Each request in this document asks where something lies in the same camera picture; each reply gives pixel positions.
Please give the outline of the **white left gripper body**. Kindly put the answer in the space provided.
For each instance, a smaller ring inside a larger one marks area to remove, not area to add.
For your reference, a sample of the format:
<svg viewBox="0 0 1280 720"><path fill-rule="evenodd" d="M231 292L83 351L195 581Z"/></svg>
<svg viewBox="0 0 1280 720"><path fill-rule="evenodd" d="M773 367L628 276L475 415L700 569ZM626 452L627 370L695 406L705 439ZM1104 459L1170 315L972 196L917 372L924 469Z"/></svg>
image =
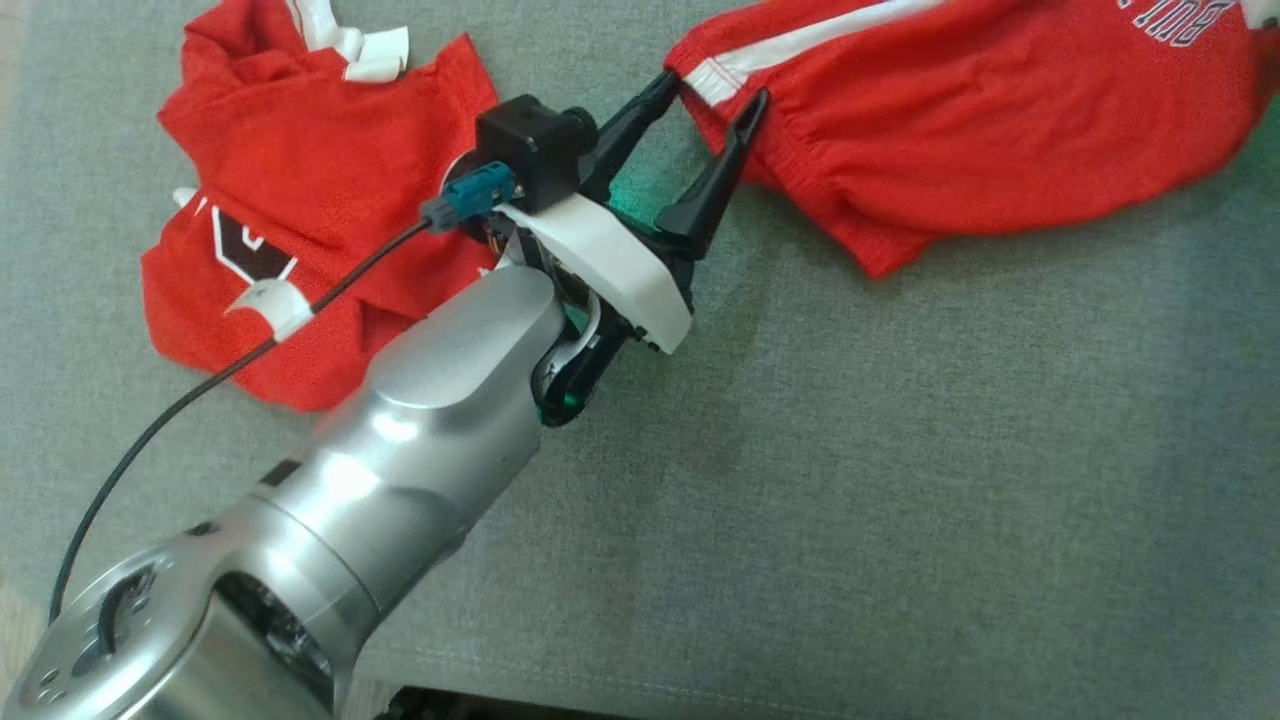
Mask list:
<svg viewBox="0 0 1280 720"><path fill-rule="evenodd" d="M636 341L672 355L692 313L667 264L617 214L572 195L540 213L504 204L507 254L550 277L567 325L532 375L539 418L563 427L586 407L620 350Z"/></svg>

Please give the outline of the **red Bulls jersey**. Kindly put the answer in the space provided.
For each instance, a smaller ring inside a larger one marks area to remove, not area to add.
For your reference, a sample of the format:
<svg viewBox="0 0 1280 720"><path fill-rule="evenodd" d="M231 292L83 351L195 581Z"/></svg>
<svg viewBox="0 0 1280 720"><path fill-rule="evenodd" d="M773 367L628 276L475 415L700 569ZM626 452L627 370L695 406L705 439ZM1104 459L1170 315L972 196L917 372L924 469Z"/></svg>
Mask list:
<svg viewBox="0 0 1280 720"><path fill-rule="evenodd" d="M868 275L1092 222L1230 163L1280 94L1280 0L760 0L666 58L707 142Z"/></svg>

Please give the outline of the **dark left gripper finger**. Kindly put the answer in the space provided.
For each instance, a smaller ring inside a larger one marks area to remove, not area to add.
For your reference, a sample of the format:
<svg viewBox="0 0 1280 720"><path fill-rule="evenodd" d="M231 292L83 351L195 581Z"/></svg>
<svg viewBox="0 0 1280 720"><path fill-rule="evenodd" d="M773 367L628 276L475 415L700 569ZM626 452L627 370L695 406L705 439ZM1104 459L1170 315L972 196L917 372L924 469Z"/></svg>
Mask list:
<svg viewBox="0 0 1280 720"><path fill-rule="evenodd" d="M600 129L595 147L579 163L579 193L594 202L611 201L611 186L640 140L673 104L681 81L663 70L632 96Z"/></svg>
<svg viewBox="0 0 1280 720"><path fill-rule="evenodd" d="M701 174L654 220L654 241L672 263L705 259L764 124L771 92L758 90L728 123L724 146Z"/></svg>

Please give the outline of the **grey fabric sofa seat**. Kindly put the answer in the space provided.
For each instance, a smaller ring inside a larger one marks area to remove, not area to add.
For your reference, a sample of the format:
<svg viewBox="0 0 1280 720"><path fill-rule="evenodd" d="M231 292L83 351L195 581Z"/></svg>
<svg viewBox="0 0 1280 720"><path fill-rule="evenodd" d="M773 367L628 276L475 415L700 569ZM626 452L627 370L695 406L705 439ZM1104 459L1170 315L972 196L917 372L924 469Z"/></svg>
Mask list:
<svg viewBox="0 0 1280 720"><path fill-rule="evenodd" d="M202 378L140 255L202 0L28 0L0 143L0 587L26 662L91 498ZM712 3L340 0L607 117ZM1225 170L870 281L744 188L690 341L625 350L358 675L637 717L1280 720L1280 100ZM234 386L141 454L68 596L234 503L308 418Z"/></svg>

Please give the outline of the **red white-trimmed basketball jersey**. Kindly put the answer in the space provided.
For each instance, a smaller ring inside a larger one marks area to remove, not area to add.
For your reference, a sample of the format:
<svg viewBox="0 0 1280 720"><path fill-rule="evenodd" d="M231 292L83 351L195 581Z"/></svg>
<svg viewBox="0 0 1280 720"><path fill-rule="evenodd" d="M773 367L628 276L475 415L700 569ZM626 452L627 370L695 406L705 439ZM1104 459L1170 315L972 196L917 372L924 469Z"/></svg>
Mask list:
<svg viewBox="0 0 1280 720"><path fill-rule="evenodd" d="M218 0L186 26L157 122L195 182L140 259L160 355L223 370L273 337L236 307L246 290L315 304L439 193L498 96L468 35L422 65L408 42L343 26L332 0Z"/></svg>

